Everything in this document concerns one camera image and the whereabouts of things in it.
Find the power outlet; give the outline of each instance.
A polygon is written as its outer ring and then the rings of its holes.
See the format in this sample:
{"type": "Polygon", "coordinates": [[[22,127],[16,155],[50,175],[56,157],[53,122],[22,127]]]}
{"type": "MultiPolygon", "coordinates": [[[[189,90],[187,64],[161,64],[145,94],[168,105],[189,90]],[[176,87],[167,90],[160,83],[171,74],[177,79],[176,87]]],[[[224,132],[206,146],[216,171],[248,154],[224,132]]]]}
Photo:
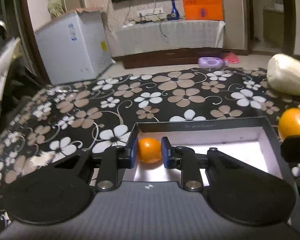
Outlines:
{"type": "Polygon", "coordinates": [[[163,10],[163,7],[159,7],[159,8],[151,8],[151,9],[147,9],[147,10],[141,10],[141,11],[138,11],[138,16],[139,15],[142,15],[143,17],[148,15],[149,17],[150,16],[155,16],[153,14],[156,14],[158,17],[162,18],[162,16],[165,15],[164,13],[164,10],[163,10]]]}

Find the orange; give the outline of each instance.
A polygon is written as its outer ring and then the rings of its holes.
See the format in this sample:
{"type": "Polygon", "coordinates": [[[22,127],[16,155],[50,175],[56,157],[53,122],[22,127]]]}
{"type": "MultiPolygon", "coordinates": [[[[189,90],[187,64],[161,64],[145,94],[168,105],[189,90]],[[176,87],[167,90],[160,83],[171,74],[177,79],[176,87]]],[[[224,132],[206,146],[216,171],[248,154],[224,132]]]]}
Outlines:
{"type": "Polygon", "coordinates": [[[300,135],[300,109],[290,108],[280,117],[278,132],[281,140],[290,135],[300,135]]]}
{"type": "Polygon", "coordinates": [[[139,140],[138,158],[144,163],[156,163],[162,159],[161,144],[153,138],[139,140]]]}

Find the electrical cable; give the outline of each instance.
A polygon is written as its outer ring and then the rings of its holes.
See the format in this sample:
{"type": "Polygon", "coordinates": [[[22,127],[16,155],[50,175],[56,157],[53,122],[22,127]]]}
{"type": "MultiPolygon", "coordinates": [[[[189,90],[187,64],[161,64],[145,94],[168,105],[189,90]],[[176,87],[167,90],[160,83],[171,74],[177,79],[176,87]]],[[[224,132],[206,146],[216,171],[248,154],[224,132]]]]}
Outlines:
{"type": "Polygon", "coordinates": [[[157,16],[158,17],[158,19],[161,21],[162,19],[157,15],[157,14],[155,14],[155,13],[147,13],[145,16],[144,16],[144,18],[146,19],[146,17],[147,16],[150,16],[150,15],[155,15],[155,16],[157,16]]]}
{"type": "Polygon", "coordinates": [[[130,14],[130,8],[131,8],[131,1],[132,1],[132,0],[130,0],[128,12],[127,12],[127,15],[126,15],[126,17],[125,17],[125,19],[124,19],[123,25],[125,25],[125,24],[126,24],[126,21],[128,20],[128,16],[129,16],[129,14],[130,14]]]}
{"type": "Polygon", "coordinates": [[[154,9],[153,9],[153,12],[152,13],[154,13],[155,12],[155,9],[157,8],[157,3],[156,3],[156,1],[155,0],[153,0],[154,1],[154,9]]]}
{"type": "Polygon", "coordinates": [[[161,34],[162,34],[163,36],[165,36],[166,38],[168,38],[167,35],[164,35],[164,33],[162,32],[162,29],[161,29],[161,23],[164,22],[165,20],[167,20],[167,19],[162,19],[162,20],[159,22],[159,29],[160,29],[161,34]]]}
{"type": "Polygon", "coordinates": [[[156,21],[156,22],[159,22],[160,33],[161,33],[164,37],[168,38],[168,36],[165,35],[165,34],[162,32],[162,29],[161,29],[161,23],[167,21],[168,19],[166,19],[166,18],[165,18],[165,19],[161,19],[161,18],[160,18],[157,14],[155,14],[155,13],[147,13],[147,14],[144,16],[144,19],[146,19],[146,17],[149,16],[149,15],[155,15],[155,16],[157,16],[157,18],[159,19],[159,21],[156,21]]]}
{"type": "Polygon", "coordinates": [[[110,31],[112,33],[111,30],[109,30],[109,25],[108,25],[108,13],[109,13],[109,5],[110,5],[110,0],[108,0],[108,5],[107,5],[107,13],[106,13],[106,26],[108,31],[110,31]]]}

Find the black circular pad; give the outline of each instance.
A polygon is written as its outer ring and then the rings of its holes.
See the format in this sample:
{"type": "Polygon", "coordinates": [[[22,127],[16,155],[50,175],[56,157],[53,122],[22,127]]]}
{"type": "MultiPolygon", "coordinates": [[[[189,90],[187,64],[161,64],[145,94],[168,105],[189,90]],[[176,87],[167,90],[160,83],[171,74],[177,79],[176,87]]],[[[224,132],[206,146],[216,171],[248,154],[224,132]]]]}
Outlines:
{"type": "Polygon", "coordinates": [[[7,186],[2,197],[13,219],[34,225],[69,220],[90,203],[92,192],[81,179],[65,169],[36,171],[7,186]]]}
{"type": "Polygon", "coordinates": [[[227,171],[208,190],[208,203],[221,216],[236,223],[261,226],[287,220],[296,196],[285,181],[264,173],[256,177],[244,170],[227,171]]]}

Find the white pillow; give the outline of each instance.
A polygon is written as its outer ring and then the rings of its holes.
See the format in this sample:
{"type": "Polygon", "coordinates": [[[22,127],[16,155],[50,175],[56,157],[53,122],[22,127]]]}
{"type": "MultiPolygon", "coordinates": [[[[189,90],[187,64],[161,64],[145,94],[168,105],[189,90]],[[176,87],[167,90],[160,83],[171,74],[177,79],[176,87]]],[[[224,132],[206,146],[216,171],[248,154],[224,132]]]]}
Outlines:
{"type": "Polygon", "coordinates": [[[267,79],[273,89],[300,96],[300,61],[285,54],[274,55],[268,63],[267,79]]]}

